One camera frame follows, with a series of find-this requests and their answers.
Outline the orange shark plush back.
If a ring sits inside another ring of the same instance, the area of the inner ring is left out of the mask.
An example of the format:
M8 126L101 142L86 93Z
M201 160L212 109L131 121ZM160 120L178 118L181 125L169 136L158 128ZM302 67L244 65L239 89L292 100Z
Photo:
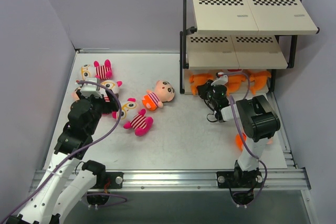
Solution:
M204 85L208 80L214 80L214 76L210 73L192 74L189 77L192 94L196 95L198 93L197 87Z

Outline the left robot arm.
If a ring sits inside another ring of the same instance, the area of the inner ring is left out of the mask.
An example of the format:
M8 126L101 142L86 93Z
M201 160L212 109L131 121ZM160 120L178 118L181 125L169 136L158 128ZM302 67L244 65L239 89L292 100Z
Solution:
M62 223L85 192L106 183L106 167L87 161L75 180L69 186L65 185L87 149L111 134L108 131L96 141L92 139L106 104L100 88L102 85L95 88L93 82L83 84L81 98L70 107L68 122L38 187L2 223Z

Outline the orange shark plush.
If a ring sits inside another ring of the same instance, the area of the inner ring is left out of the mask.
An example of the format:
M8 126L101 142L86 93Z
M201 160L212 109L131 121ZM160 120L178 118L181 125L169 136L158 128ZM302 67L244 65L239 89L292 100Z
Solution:
M268 78L271 78L271 73L267 70L252 72L248 70L249 73L249 81L254 82L254 85L249 89L253 95L256 95L257 91L264 88L267 83Z
M210 73L192 74L189 77L192 94L196 95L198 93L197 87L204 85L208 80L214 80L214 76Z
M225 84L227 96L238 91L241 83L248 80L248 75L244 72L228 72L226 75L228 76L227 83Z

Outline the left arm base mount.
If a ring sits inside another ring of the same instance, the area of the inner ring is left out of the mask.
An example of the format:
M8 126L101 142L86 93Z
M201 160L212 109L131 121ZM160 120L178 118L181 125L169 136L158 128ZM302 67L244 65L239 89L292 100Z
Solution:
M107 172L104 189L121 189L123 185L123 172Z

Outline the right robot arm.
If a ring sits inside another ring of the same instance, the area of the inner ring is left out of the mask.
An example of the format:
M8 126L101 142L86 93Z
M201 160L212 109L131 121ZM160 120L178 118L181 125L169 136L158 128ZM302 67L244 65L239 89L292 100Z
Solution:
M247 187L262 182L260 158L274 134L280 130L280 119L264 95L235 101L227 96L227 88L208 80L197 86L199 97L213 112L213 122L235 121L242 153L234 171L225 182L235 187Z

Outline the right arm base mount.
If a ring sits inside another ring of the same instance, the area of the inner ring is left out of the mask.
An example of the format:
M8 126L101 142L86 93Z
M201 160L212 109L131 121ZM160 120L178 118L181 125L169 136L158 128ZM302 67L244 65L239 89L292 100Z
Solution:
M219 188L260 188L263 182L261 172L243 172L237 175L233 171L220 171L216 173L217 186Z

